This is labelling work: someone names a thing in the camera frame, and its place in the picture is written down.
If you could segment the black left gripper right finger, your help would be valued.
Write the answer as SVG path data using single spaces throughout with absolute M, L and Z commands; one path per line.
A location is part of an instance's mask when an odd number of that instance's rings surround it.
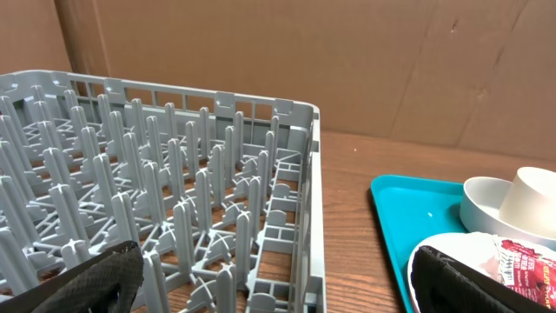
M 421 313 L 550 311 L 428 245 L 414 254 L 410 283 Z

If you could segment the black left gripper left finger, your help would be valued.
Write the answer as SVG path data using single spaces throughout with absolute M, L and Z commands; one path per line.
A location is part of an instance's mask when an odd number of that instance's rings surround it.
M 130 312 L 143 283 L 139 244 L 125 241 L 1 303 L 6 313 Z

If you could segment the large pink-white plate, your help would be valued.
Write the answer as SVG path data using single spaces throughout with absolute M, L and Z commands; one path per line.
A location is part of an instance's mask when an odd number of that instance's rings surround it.
M 498 253 L 494 245 L 496 235 L 486 233 L 444 233 L 431 236 L 419 243 L 412 252 L 407 264 L 407 282 L 410 289 L 414 311 L 420 312 L 415 299 L 414 288 L 410 283 L 414 254 L 419 247 L 428 245 L 455 260 L 464 263 L 479 273 L 498 281 Z

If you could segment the red snack wrapper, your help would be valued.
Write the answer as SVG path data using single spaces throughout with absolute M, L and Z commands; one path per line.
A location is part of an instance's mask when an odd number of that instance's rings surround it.
M 507 288 L 555 310 L 555 252 L 525 241 L 495 237 L 498 281 Z

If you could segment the grey round bowl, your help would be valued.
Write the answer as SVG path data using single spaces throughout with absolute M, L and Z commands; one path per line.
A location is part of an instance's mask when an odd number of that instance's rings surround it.
M 555 250 L 555 240 L 534 235 L 500 219 L 500 207 L 512 183 L 500 178 L 476 176 L 463 184 L 460 220 L 469 232 L 483 232 L 535 243 Z

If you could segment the cream plastic cup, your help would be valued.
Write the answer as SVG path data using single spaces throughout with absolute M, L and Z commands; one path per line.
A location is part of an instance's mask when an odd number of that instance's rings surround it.
M 534 235 L 555 238 L 555 172 L 519 168 L 500 206 L 500 219 Z

